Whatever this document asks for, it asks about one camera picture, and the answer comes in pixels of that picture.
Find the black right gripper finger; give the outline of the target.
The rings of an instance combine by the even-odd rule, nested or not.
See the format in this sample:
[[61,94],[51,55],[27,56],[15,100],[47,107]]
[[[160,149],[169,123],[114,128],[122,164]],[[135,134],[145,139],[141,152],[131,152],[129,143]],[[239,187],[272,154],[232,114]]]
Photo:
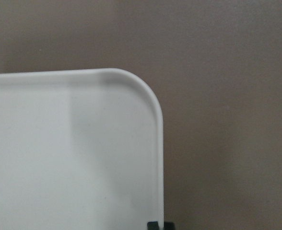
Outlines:
[[150,221],[147,223],[147,230],[159,230],[159,224],[157,221]]

